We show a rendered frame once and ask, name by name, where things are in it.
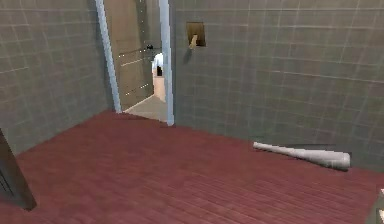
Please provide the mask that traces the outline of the white and black object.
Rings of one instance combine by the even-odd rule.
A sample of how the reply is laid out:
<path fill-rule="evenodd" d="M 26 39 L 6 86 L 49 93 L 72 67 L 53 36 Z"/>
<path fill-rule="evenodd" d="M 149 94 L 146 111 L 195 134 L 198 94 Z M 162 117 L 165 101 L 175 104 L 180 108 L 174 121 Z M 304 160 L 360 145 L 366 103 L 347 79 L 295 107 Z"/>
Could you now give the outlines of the white and black object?
<path fill-rule="evenodd" d="M 152 61 L 152 73 L 154 76 L 161 76 L 163 73 L 163 54 L 158 53 Z"/>

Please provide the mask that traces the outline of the brown room door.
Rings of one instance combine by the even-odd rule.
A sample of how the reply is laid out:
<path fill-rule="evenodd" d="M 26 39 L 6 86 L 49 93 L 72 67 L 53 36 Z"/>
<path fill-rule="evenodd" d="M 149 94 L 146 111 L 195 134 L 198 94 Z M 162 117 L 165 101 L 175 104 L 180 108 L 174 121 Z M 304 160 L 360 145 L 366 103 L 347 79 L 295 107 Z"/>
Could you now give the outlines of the brown room door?
<path fill-rule="evenodd" d="M 146 0 L 104 0 L 123 111 L 153 94 Z"/>

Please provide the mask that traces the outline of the grey baseball bat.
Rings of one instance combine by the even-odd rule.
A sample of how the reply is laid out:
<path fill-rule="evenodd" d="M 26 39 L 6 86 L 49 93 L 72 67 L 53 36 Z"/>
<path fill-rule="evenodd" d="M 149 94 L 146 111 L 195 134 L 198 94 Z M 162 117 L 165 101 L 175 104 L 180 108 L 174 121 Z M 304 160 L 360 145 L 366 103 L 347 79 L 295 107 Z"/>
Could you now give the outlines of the grey baseball bat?
<path fill-rule="evenodd" d="M 253 148 L 309 161 L 336 170 L 348 171 L 351 167 L 351 155 L 345 152 L 327 151 L 324 149 L 292 148 L 260 142 L 254 142 Z"/>

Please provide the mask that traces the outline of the dark brown furniture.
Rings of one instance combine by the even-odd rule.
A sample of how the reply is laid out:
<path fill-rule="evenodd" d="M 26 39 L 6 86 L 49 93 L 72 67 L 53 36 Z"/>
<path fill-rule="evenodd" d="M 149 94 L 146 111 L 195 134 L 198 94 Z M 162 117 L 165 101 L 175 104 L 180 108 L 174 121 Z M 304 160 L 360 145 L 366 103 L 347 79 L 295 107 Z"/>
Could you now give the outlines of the dark brown furniture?
<path fill-rule="evenodd" d="M 0 194 L 2 194 L 7 201 L 27 211 L 31 211 L 37 206 L 32 191 L 1 129 Z"/>

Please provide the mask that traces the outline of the pale grey furniture corner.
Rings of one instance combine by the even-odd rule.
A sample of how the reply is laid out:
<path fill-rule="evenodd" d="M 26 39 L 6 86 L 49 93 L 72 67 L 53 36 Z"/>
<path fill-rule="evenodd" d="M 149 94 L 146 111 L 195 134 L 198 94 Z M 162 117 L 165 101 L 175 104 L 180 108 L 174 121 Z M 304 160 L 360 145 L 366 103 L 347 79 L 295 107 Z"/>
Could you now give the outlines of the pale grey furniture corner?
<path fill-rule="evenodd" d="M 384 224 L 384 189 L 379 191 L 368 224 Z"/>

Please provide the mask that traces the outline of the pale blue door frame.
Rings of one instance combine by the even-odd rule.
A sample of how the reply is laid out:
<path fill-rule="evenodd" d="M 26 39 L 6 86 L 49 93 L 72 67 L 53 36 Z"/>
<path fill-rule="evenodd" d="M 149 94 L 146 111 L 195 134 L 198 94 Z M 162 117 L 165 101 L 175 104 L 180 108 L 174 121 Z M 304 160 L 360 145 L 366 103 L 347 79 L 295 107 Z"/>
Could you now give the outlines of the pale blue door frame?
<path fill-rule="evenodd" d="M 104 0 L 95 0 L 97 17 L 102 36 L 107 74 L 112 92 L 113 109 L 117 113 L 141 116 L 160 121 L 168 126 L 175 123 L 173 106 L 173 74 L 171 62 L 171 27 L 170 0 L 146 0 L 148 38 L 147 45 L 153 45 L 150 51 L 150 62 L 156 54 L 163 54 L 163 73 L 154 76 L 152 73 L 153 94 L 123 111 L 120 105 L 117 79 L 115 74 L 112 48 L 109 38 Z"/>

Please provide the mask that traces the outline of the brown wall light switch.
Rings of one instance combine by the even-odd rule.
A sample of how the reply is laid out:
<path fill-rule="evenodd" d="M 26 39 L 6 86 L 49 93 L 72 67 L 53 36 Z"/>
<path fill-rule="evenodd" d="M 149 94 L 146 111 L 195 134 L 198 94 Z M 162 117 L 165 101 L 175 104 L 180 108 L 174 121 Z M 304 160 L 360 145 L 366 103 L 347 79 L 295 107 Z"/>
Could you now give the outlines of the brown wall light switch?
<path fill-rule="evenodd" d="M 186 30 L 190 49 L 206 46 L 205 27 L 203 22 L 187 22 Z"/>

